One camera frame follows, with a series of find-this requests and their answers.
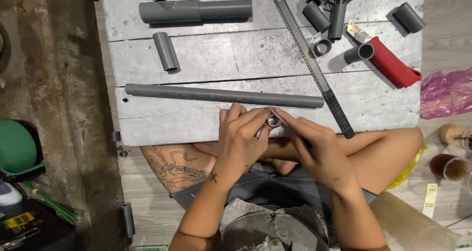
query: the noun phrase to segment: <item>red handle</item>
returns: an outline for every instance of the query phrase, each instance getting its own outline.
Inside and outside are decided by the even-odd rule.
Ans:
[[[379,37],[372,38],[368,43],[374,47],[370,62],[397,88],[408,87],[421,80],[421,73],[407,67],[385,47]]]

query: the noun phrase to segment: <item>wet concrete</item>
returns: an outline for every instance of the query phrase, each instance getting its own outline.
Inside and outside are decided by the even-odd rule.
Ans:
[[[87,250],[123,250],[123,202],[92,0],[0,0],[0,119],[38,127],[55,200],[81,213]]]

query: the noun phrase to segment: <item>wood-grain floor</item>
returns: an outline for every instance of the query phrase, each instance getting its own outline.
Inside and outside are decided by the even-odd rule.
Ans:
[[[471,0],[425,0],[422,47],[423,76],[442,70],[467,69],[472,66],[472,1]],[[103,8],[96,3],[97,24],[101,36],[103,63],[107,75],[109,99],[112,107],[113,124],[119,130],[115,85],[111,69]],[[472,113],[433,120],[420,120],[425,151],[410,178],[391,190],[402,200],[421,210],[426,193],[426,184],[437,182],[428,168],[429,160],[438,153],[452,153],[467,158],[472,153],[450,146],[444,146],[436,137],[437,129],[444,123],[472,123]],[[137,147],[122,146],[128,152],[118,160],[125,200],[133,204],[136,235],[133,245],[170,243],[178,227],[183,210],[161,186]],[[472,196],[461,192],[455,186],[440,182],[434,219],[442,225],[449,225],[472,214]],[[472,243],[472,218],[451,227],[462,235],[460,244]]]

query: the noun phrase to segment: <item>pink plastic bag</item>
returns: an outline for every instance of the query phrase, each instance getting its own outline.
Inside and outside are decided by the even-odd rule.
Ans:
[[[421,82],[420,95],[420,115],[424,119],[472,111],[472,67],[427,76]]]

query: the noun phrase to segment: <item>red utility knife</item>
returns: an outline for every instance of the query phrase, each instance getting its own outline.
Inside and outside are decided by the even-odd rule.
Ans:
[[[358,43],[370,43],[374,47],[374,55],[369,61],[374,65],[390,82],[397,88],[404,88],[413,85],[421,80],[421,73],[407,67],[398,59],[385,45],[379,37],[370,37],[365,31],[360,29],[352,20],[347,25],[347,34]]]

